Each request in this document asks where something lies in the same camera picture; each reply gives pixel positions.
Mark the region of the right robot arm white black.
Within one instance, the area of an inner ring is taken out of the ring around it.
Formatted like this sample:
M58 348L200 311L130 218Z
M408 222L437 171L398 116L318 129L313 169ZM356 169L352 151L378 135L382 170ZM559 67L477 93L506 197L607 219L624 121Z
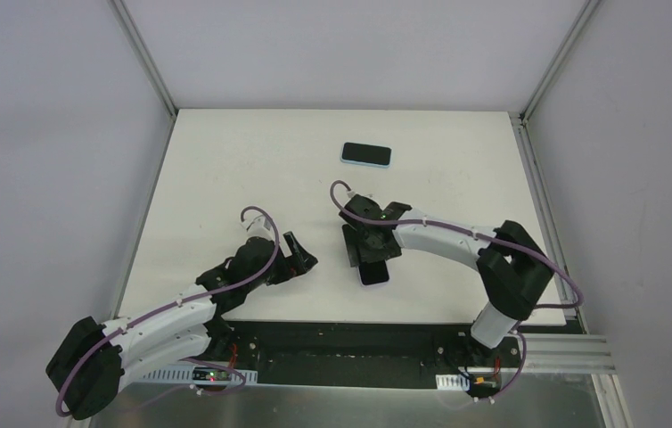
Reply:
M488 302L463 343L465 357L478 366L497 357L504 337L529 318L555 273L529 233L511 220L474 228L429 217L402 202L383 208L360 194L353 194L339 215L353 267L381 264L409 250L479 274Z

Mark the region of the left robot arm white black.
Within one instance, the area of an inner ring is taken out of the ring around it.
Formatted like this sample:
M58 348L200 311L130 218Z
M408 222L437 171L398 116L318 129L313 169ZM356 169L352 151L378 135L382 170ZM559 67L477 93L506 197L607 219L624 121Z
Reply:
M220 360L230 337L222 322L261 285L281 284L313 269L318 260L293 233L283 253L273 239L252 236L221 264L200 274L171 302L141 315L99 323L78 320L45 372L58 391L59 416L84 420L105 409L130 383L166 364L203 355Z

